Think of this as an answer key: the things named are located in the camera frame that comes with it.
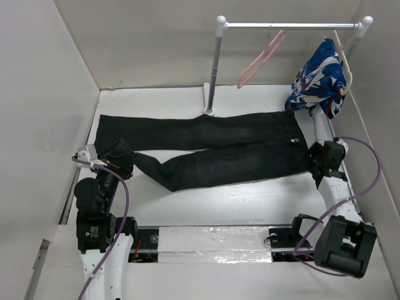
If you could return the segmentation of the black denim trousers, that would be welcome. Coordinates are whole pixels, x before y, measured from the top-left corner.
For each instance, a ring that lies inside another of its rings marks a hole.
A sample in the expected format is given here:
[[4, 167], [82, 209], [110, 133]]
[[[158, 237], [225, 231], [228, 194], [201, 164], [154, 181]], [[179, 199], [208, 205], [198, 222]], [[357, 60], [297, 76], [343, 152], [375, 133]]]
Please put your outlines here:
[[308, 145], [294, 114], [151, 119], [102, 115], [94, 142], [117, 151], [172, 192], [274, 179], [306, 171]]

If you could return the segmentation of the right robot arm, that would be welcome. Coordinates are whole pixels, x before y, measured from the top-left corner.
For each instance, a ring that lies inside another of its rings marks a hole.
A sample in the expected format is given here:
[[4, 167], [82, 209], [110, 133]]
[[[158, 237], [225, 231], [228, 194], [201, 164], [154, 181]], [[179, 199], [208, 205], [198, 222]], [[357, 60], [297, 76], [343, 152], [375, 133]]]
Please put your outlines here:
[[348, 179], [339, 168], [348, 152], [343, 138], [315, 142], [306, 154], [306, 168], [312, 174], [327, 211], [310, 229], [297, 225], [289, 230], [296, 245], [292, 256], [313, 258], [312, 268], [332, 276], [361, 279], [368, 268], [377, 238], [374, 226], [366, 224], [353, 207], [357, 196], [343, 191]]

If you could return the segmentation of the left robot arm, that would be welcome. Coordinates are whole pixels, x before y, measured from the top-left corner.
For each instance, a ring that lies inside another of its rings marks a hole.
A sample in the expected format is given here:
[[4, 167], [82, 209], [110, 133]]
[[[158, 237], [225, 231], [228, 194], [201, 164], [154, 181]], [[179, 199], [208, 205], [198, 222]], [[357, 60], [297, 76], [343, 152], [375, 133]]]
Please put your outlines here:
[[78, 298], [123, 299], [129, 253], [139, 242], [137, 222], [128, 216], [126, 182], [133, 176], [133, 151], [120, 139], [102, 150], [85, 145], [72, 160], [95, 173], [74, 187], [77, 248], [85, 280]]

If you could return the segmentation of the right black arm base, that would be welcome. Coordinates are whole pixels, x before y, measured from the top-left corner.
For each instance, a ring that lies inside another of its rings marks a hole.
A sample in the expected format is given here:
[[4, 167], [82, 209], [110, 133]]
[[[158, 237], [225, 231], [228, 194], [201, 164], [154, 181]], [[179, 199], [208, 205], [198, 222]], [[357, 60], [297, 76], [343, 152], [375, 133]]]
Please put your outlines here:
[[271, 248], [272, 262], [274, 263], [291, 263], [297, 259], [306, 262], [312, 262], [313, 258], [307, 255], [292, 255], [294, 247], [301, 240], [302, 236], [298, 233], [294, 234], [291, 227], [269, 227], [268, 233], [264, 239], [264, 244]]

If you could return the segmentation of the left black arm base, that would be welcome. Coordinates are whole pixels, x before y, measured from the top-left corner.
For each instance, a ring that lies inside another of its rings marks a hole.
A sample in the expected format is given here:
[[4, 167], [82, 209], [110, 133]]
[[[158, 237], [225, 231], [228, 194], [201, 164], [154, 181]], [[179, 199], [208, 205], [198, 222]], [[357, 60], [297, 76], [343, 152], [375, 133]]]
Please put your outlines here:
[[139, 227], [137, 239], [131, 247], [129, 263], [158, 262], [159, 227]]

